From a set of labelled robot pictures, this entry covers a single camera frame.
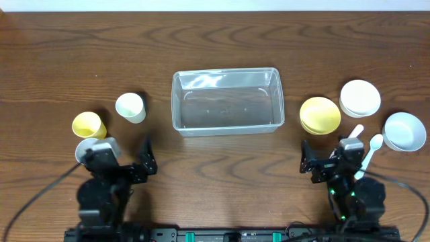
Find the yellow bowl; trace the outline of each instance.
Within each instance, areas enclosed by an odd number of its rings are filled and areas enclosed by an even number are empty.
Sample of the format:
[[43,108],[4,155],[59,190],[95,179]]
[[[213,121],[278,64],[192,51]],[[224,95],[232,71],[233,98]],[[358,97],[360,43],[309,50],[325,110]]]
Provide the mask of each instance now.
[[306,100],[300,108],[300,121],[311,134],[329,134],[339,127],[341,112],[331,100],[313,97]]

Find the stack of plates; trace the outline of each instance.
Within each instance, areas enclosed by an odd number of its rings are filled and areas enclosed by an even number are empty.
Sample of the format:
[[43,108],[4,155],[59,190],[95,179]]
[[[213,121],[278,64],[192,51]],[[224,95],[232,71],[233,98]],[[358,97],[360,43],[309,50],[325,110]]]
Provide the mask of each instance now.
[[313,97],[300,108],[300,123],[310,134],[329,134],[341,123],[341,113],[331,100],[325,97]]
[[354,80],[343,86],[339,105],[348,116],[362,118],[378,111],[381,106],[381,96],[371,83]]

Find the white bowl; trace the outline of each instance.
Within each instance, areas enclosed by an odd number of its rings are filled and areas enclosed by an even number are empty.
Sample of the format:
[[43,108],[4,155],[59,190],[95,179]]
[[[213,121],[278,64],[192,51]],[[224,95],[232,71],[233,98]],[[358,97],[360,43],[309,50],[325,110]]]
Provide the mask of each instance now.
[[417,151],[425,144],[427,133],[417,117],[399,112],[387,119],[382,136],[387,146],[395,151]]
[[378,111],[381,106],[381,96],[371,83],[353,80],[343,86],[339,103],[348,116],[361,118]]

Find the white plastic spoon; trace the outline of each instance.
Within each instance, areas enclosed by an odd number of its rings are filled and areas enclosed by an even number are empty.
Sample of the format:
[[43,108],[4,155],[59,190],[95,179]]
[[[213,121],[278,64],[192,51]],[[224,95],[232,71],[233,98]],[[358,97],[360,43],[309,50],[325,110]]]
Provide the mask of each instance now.
[[[361,125],[361,124],[358,124],[358,125],[357,125],[353,130],[352,130],[351,134],[349,134],[348,138],[357,138],[357,137],[361,134],[361,132],[363,132],[363,130],[364,130],[364,126],[363,126],[363,125]],[[331,158],[331,157],[333,157],[333,155],[335,155],[335,151],[333,151],[333,152],[330,154],[330,158]]]
[[[372,158],[372,155],[375,151],[380,149],[382,147],[382,143],[384,142],[384,137],[382,134],[377,134],[373,136],[373,138],[370,140],[370,150],[368,154],[365,156],[363,162],[361,162],[361,169],[366,170],[369,166],[370,159]],[[361,179],[364,176],[364,172],[357,171],[357,173],[354,175],[356,179]]]

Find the transparent plastic bin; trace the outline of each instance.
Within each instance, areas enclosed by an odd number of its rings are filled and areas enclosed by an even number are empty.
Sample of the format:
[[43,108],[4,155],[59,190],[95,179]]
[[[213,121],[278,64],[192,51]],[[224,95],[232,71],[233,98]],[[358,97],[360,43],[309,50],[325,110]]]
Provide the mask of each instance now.
[[179,71],[173,76],[172,119],[182,136],[273,132],[285,120],[279,72]]

